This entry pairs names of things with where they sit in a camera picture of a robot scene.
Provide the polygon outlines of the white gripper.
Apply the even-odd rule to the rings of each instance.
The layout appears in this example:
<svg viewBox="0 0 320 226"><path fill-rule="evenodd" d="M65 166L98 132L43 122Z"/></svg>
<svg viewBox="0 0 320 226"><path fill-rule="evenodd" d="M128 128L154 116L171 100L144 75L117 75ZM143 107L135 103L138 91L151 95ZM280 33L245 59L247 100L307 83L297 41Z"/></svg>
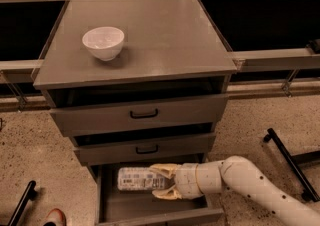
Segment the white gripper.
<svg viewBox="0 0 320 226"><path fill-rule="evenodd" d="M151 172L160 174L167 179L174 176L175 185L163 190L153 190L152 194L163 200L195 199L200 196L200 189L196 178L196 163L179 164L153 164L149 167Z"/></svg>

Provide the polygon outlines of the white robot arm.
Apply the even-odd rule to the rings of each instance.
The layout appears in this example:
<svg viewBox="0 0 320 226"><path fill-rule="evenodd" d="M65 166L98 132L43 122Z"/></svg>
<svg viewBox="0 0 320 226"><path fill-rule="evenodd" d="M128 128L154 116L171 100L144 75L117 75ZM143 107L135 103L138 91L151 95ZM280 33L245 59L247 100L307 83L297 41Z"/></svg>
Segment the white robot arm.
<svg viewBox="0 0 320 226"><path fill-rule="evenodd" d="M149 170L174 181L168 189L152 191L159 199L195 199L221 193L226 185L270 211L286 226L320 226L318 212L280 190L241 156L202 164L153 164Z"/></svg>

